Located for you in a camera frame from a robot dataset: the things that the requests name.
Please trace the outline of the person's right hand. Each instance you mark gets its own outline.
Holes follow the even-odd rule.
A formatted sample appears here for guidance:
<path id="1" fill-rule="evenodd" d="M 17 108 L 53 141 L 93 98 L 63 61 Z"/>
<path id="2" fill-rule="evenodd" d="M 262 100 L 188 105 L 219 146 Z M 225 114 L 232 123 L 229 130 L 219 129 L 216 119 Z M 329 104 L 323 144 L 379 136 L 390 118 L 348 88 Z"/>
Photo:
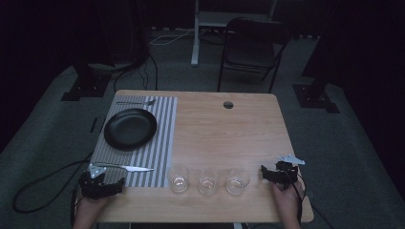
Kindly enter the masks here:
<path id="1" fill-rule="evenodd" d="M 297 181 L 293 186 L 281 191 L 275 183 L 270 184 L 275 206 L 281 219 L 297 219 L 300 197 L 303 194 L 302 184 Z"/>

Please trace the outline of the silver table knife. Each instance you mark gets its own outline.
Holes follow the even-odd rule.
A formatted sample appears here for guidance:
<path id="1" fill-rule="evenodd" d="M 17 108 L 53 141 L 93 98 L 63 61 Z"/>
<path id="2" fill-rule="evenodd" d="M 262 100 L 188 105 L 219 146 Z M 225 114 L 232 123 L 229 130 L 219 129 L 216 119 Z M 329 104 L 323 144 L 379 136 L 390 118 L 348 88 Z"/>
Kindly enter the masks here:
<path id="1" fill-rule="evenodd" d="M 119 165 L 119 164 L 114 164 L 114 163 L 105 163 L 105 162 L 94 162 L 91 163 L 91 165 L 96 166 L 96 167 L 102 167 L 102 168 L 119 168 L 119 169 L 124 169 L 127 172 L 151 172 L 154 169 L 153 168 L 145 168 L 145 167 L 137 167 L 137 166 L 130 166 L 130 165 Z"/>

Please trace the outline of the person's left hand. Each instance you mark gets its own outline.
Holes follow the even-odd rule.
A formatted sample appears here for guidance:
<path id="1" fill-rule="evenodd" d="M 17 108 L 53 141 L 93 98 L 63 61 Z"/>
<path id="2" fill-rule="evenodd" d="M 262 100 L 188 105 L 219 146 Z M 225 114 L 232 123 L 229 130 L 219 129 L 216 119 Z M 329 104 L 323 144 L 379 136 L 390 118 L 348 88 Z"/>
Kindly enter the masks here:
<path id="1" fill-rule="evenodd" d="M 111 198 L 82 198 L 76 206 L 75 218 L 93 222 L 97 219 Z"/>

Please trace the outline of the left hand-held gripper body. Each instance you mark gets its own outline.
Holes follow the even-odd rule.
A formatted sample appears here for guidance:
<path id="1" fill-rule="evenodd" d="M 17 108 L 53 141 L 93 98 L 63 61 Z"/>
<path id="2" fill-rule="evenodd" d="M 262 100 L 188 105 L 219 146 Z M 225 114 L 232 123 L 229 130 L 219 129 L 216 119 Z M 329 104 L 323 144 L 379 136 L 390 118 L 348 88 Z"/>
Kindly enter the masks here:
<path id="1" fill-rule="evenodd" d="M 83 197 L 97 200 L 112 195 L 111 187 L 104 183 L 106 170 L 106 167 L 89 165 L 78 181 Z"/>

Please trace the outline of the black folding chair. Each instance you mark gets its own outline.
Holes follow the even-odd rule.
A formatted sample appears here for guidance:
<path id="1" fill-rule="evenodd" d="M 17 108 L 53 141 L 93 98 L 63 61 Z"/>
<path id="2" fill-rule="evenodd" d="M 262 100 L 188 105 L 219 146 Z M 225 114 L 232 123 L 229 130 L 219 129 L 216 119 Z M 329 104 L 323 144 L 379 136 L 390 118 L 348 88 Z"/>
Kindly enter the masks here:
<path id="1" fill-rule="evenodd" d="M 230 20 L 224 29 L 217 91 L 222 87 L 224 69 L 228 69 L 263 72 L 262 80 L 273 72 L 268 87 L 268 92 L 271 93 L 283 52 L 291 37 L 289 27 L 282 22 L 245 17 Z"/>

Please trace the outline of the clear drinking glass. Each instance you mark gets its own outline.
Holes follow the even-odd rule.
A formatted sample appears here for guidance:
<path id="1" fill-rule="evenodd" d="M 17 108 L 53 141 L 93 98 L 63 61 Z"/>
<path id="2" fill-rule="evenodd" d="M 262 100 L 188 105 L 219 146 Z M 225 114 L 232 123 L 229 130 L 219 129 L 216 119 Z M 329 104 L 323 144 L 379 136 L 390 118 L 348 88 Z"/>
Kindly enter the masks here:
<path id="1" fill-rule="evenodd" d="M 250 182 L 250 174 L 244 168 L 233 168 L 225 181 L 225 188 L 231 195 L 241 195 Z"/>
<path id="2" fill-rule="evenodd" d="M 167 179 L 174 193 L 183 193 L 189 187 L 189 170 L 181 165 L 172 166 L 168 170 Z"/>
<path id="3" fill-rule="evenodd" d="M 205 168 L 199 173 L 199 191 L 204 196 L 212 196 L 216 193 L 219 183 L 220 176 L 216 169 Z"/>

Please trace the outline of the black stand with base plate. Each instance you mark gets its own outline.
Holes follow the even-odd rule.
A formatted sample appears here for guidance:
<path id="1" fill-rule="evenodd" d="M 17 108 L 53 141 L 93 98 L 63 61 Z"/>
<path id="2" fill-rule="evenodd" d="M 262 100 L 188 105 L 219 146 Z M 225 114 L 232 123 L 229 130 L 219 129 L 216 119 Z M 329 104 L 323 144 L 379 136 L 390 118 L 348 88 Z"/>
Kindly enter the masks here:
<path id="1" fill-rule="evenodd" d="M 112 72 L 99 73 L 93 64 L 124 73 L 146 61 L 149 49 L 142 10 L 141 0 L 79 0 L 65 46 L 77 78 L 63 94 L 64 101 L 104 96 Z"/>
<path id="2" fill-rule="evenodd" d="M 337 106 L 326 93 L 328 84 L 341 86 L 350 54 L 345 23 L 346 0 L 334 0 L 333 8 L 318 43 L 304 68 L 303 76 L 312 77 L 310 84 L 293 84 L 301 108 L 325 109 L 339 114 Z"/>

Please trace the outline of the black round plate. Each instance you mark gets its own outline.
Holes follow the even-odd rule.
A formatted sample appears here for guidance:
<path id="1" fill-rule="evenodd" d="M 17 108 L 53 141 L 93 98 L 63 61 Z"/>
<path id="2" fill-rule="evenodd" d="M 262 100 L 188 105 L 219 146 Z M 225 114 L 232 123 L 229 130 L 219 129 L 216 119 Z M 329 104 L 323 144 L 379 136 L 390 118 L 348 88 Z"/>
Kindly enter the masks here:
<path id="1" fill-rule="evenodd" d="M 157 120 L 148 111 L 132 108 L 114 114 L 104 127 L 106 142 L 122 151 L 135 150 L 155 135 Z"/>

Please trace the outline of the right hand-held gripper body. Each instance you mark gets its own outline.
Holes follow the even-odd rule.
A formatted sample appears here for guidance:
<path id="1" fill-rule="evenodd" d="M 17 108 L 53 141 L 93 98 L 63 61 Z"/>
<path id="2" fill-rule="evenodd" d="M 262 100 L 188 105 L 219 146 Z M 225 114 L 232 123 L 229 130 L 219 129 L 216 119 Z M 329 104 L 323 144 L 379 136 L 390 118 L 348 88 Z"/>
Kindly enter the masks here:
<path id="1" fill-rule="evenodd" d="M 276 163 L 275 183 L 291 184 L 298 180 L 298 166 L 306 162 L 296 156 L 279 156 Z"/>

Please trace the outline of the white metal stand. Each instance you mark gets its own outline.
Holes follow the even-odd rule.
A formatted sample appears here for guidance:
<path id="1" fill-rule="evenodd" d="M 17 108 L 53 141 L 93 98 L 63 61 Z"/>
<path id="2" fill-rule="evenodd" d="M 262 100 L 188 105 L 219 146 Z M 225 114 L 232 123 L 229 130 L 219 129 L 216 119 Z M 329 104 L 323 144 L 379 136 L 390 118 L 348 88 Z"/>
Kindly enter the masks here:
<path id="1" fill-rule="evenodd" d="M 271 21 L 279 0 L 270 0 L 270 6 L 266 14 L 244 13 L 244 12 L 224 12 L 200 10 L 200 0 L 195 0 L 194 13 L 194 39 L 191 54 L 191 66 L 199 65 L 200 54 L 200 27 L 220 27 L 224 28 L 227 23 L 236 17 L 248 17 L 259 20 Z"/>

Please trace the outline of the silver fork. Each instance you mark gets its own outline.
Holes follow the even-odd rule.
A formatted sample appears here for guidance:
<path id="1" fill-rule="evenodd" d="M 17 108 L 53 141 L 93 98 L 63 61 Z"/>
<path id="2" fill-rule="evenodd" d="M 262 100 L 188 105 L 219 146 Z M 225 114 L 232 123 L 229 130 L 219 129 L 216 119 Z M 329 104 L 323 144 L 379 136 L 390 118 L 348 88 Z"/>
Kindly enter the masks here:
<path id="1" fill-rule="evenodd" d="M 143 106 L 151 106 L 156 103 L 156 99 L 144 101 L 144 102 L 130 102 L 130 101 L 117 101 L 117 105 L 143 105 Z"/>

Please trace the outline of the grey striped placemat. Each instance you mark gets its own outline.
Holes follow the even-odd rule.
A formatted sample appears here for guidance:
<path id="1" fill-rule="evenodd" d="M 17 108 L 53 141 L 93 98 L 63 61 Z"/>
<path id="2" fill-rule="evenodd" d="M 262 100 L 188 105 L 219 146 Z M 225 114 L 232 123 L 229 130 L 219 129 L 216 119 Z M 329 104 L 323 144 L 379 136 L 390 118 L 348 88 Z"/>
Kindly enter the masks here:
<path id="1" fill-rule="evenodd" d="M 116 104 L 117 101 L 144 102 L 152 99 L 157 101 L 151 106 Z M 114 97 L 93 152 L 91 163 L 105 162 L 153 168 L 154 170 L 151 172 L 127 172 L 124 169 L 108 167 L 104 178 L 106 184 L 116 183 L 124 177 L 127 187 L 161 188 L 167 185 L 166 172 L 171 166 L 177 102 L 178 99 L 173 96 L 117 95 Z M 156 133 L 151 140 L 135 150 L 122 151 L 115 149 L 106 142 L 104 127 L 113 115 L 132 108 L 146 110 L 156 118 Z"/>

